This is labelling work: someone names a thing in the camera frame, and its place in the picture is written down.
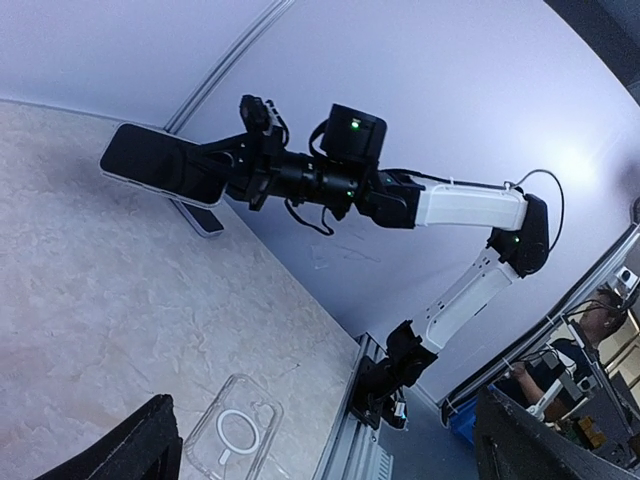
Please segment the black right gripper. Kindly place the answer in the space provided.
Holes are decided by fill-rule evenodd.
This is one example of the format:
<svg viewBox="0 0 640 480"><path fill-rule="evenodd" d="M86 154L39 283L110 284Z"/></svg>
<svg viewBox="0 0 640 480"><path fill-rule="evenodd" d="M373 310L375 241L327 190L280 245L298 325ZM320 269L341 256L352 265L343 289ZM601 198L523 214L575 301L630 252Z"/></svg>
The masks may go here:
<svg viewBox="0 0 640 480"><path fill-rule="evenodd" d="M273 176L271 163L284 150L284 136L283 129L272 129L269 133L243 133L202 144L195 149L194 164L204 171L236 173L244 160L246 184L228 182L225 194L248 203L250 210L260 210Z"/></svg>

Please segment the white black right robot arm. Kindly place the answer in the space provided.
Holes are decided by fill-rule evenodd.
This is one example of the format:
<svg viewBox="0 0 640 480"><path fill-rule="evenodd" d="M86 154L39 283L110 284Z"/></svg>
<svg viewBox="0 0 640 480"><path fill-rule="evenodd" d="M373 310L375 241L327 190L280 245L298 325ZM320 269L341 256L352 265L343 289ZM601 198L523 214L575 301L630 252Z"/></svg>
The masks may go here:
<svg viewBox="0 0 640 480"><path fill-rule="evenodd" d="M379 165L386 122L343 105L312 132L307 153L286 145L289 131L274 104L246 95L242 134L196 147L196 157L226 192L261 209L279 197L288 210L320 205L336 219L356 210L390 229L432 226L487 227L485 247L465 273L425 309L417 335L404 321L388 336L381 360L364 357L348 397L349 411L378 428L406 422L404 389L414 385L454 335L498 293L538 272L549 253L548 208L518 186L445 180Z"/></svg>

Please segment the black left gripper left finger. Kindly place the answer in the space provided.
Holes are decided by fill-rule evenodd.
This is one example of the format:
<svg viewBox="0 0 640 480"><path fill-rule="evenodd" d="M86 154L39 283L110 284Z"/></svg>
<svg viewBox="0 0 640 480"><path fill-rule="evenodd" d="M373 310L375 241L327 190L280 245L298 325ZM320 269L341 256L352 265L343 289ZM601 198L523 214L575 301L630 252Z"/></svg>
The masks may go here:
<svg viewBox="0 0 640 480"><path fill-rule="evenodd" d="M169 394L153 396L92 446L42 479L177 479L181 437Z"/></svg>

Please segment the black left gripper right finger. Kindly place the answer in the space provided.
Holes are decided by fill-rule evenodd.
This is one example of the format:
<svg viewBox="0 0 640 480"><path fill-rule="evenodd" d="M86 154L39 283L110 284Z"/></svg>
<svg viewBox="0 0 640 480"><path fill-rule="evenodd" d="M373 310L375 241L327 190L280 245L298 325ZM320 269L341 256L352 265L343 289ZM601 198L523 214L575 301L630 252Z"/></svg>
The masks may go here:
<svg viewBox="0 0 640 480"><path fill-rule="evenodd" d="M474 452L481 479L633 479L575 445L498 390L477 397Z"/></svg>

